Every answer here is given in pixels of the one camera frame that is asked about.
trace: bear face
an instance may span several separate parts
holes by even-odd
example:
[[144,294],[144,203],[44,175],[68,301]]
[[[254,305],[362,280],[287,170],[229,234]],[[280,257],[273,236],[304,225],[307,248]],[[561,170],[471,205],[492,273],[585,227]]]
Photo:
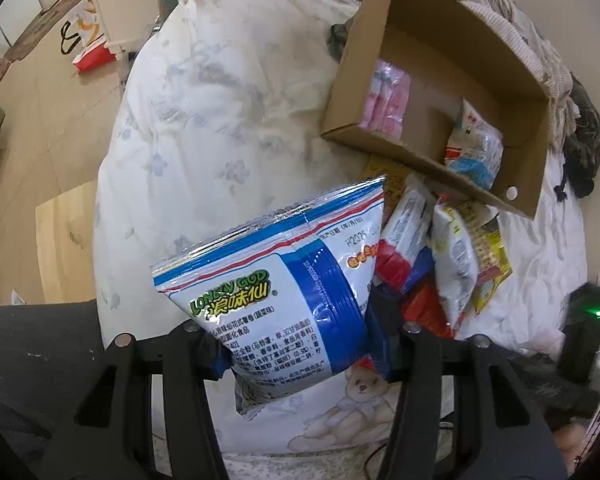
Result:
[[378,373],[363,366],[351,367],[346,372],[346,378],[347,397],[357,402],[382,396],[389,389],[389,384]]

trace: teddy bear print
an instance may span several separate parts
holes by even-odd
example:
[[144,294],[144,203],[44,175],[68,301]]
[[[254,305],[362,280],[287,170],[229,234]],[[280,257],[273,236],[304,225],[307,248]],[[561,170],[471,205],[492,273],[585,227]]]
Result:
[[346,394],[304,434],[286,445],[291,451],[322,450],[331,446],[357,446],[389,436],[400,385],[389,385],[374,370],[355,364],[345,371]]

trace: brand logo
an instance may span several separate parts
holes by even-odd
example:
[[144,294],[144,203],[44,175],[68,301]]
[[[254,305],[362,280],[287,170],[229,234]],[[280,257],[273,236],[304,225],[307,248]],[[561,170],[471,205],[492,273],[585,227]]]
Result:
[[347,266],[355,269],[360,264],[365,263],[367,258],[372,258],[373,256],[378,256],[378,245],[365,245],[358,254],[347,258]]
[[264,300],[270,290],[269,273],[263,269],[256,270],[206,291],[196,300],[191,300],[189,307],[194,316],[203,310],[206,318],[220,316]]

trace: metal screw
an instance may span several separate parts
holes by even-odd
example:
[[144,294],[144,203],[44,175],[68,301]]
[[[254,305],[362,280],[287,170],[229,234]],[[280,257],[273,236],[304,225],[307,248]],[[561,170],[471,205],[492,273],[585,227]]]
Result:
[[422,330],[422,327],[415,321],[407,321],[403,328],[407,334],[417,334]]
[[491,339],[484,334],[478,334],[474,336],[474,345],[478,348],[488,348],[491,345]]
[[119,334],[113,340],[113,342],[116,344],[116,346],[119,346],[120,348],[129,346],[129,344],[132,341],[133,341],[133,338],[131,337],[131,334]]
[[198,330],[200,327],[199,325],[193,321],[192,319],[187,319],[184,322],[183,328],[186,332],[195,332],[196,330]]

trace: black fabric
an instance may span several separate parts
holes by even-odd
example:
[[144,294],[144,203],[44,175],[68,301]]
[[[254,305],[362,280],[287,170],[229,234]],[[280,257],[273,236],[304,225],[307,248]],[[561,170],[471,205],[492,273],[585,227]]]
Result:
[[0,306],[0,433],[34,472],[102,352],[95,300]]
[[567,136],[562,147],[565,163],[560,186],[554,191],[558,202],[567,198],[564,186],[568,180],[577,198],[584,198],[593,191],[594,179],[600,168],[600,114],[591,102],[584,86],[573,77],[571,98],[580,109],[576,131]]

